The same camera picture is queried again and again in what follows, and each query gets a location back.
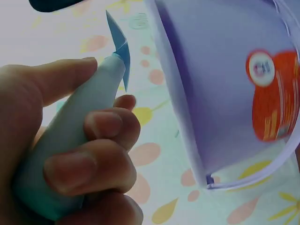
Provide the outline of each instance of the light blue pen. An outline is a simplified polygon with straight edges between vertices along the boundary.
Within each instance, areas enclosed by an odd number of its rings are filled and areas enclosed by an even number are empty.
[[[56,221],[81,208],[84,196],[66,197],[52,191],[43,177],[45,160],[87,142],[85,116],[113,106],[123,78],[127,91],[130,54],[122,31],[106,12],[116,52],[104,59],[95,74],[66,101],[39,139],[33,152],[20,165],[13,182],[16,197],[37,214]]]

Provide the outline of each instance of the table surface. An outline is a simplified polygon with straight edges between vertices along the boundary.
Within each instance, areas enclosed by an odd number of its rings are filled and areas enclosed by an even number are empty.
[[[105,9],[128,38],[132,64],[128,92],[137,98],[141,136],[129,153],[138,171],[128,192],[144,211],[143,225],[300,225],[300,177],[296,156],[268,179],[231,192],[199,189],[180,139],[175,115],[141,0],[86,0],[42,14],[26,0],[0,3],[0,65],[38,65],[63,58],[95,56],[113,50]],[[124,94],[121,84],[118,95]],[[44,109],[47,125],[66,99]],[[217,182],[259,171],[284,142],[254,158],[223,169]]]

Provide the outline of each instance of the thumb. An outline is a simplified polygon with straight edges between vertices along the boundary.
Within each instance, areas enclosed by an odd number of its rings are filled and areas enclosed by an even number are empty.
[[[36,135],[43,106],[70,94],[96,69],[94,58],[0,68],[0,185],[9,183]]]

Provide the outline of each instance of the hand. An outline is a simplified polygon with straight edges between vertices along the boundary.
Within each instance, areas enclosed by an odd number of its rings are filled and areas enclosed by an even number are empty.
[[[47,224],[24,213],[11,193],[12,177],[26,150],[41,136],[43,107],[72,93],[96,71],[94,58],[59,60],[28,67],[0,68],[0,221],[6,225]],[[136,179],[128,151],[140,124],[131,110],[135,98],[118,98],[114,108],[91,112],[83,124],[89,142],[44,165],[45,180],[63,195],[88,194],[83,208],[58,225],[141,225],[143,213],[123,193]]]

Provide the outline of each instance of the red label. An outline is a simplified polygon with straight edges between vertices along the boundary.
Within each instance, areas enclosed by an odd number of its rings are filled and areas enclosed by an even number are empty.
[[[290,135],[299,112],[297,53],[271,56],[264,50],[252,52],[246,71],[255,85],[252,121],[256,136],[268,142]]]

